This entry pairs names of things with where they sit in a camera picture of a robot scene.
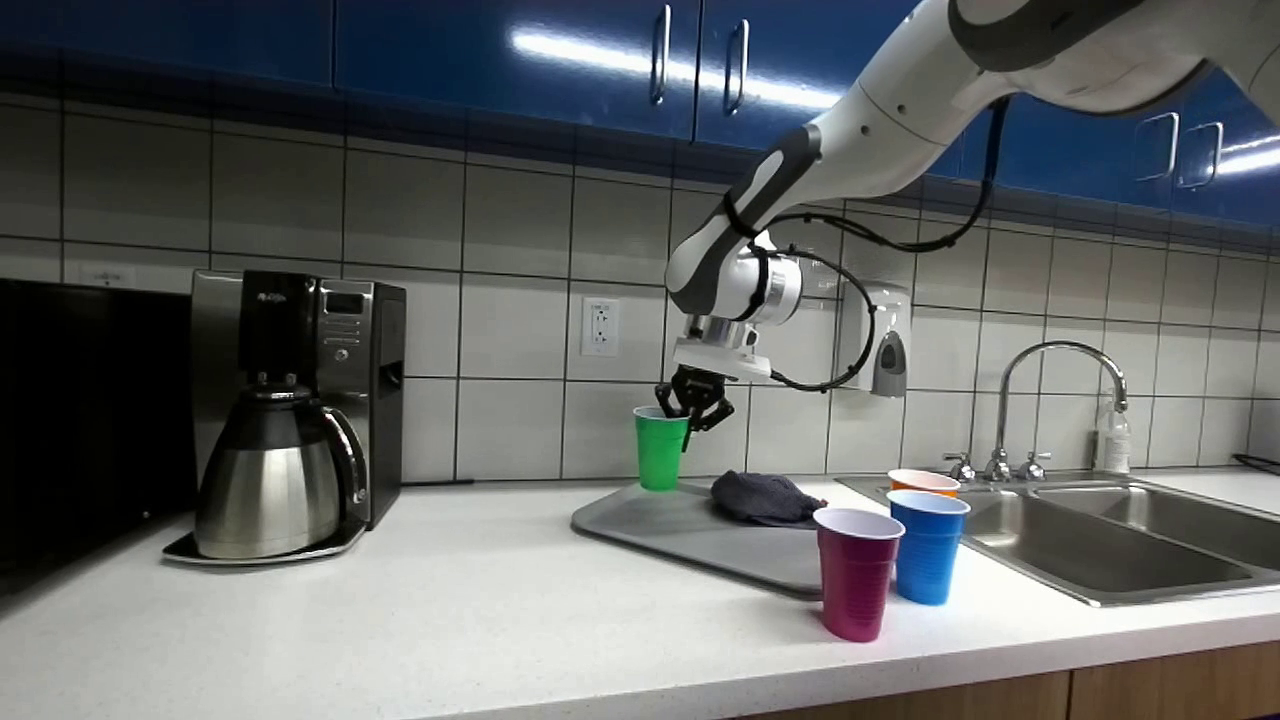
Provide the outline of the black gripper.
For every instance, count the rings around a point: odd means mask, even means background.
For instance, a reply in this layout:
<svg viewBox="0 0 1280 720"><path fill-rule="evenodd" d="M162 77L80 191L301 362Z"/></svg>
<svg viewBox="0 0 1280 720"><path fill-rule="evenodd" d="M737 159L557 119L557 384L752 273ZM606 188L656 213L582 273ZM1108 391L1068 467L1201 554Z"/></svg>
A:
<svg viewBox="0 0 1280 720"><path fill-rule="evenodd" d="M676 368L653 391L656 391L656 406L664 414L683 414L687 419L683 447L690 444L694 433L709 433L709 424L718 424L718 419L731 414L731 405L722 394L722 379L713 376L713 372Z"/></svg>

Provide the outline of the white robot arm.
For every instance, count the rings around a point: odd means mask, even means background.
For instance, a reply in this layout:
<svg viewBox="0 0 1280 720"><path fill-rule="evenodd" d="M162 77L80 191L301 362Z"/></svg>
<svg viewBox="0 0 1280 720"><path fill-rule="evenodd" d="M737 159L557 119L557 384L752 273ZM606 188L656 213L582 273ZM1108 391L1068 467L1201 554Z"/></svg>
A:
<svg viewBox="0 0 1280 720"><path fill-rule="evenodd" d="M754 351L802 296L801 248L767 226L820 199L877 199L924 175L980 115L989 156L1012 94L1110 115L1148 109L1215 65L1280 119L1280 0L918 0L850 89L786 132L669 261L687 317L656 406L709 433L731 414L729 379L801 379Z"/></svg>

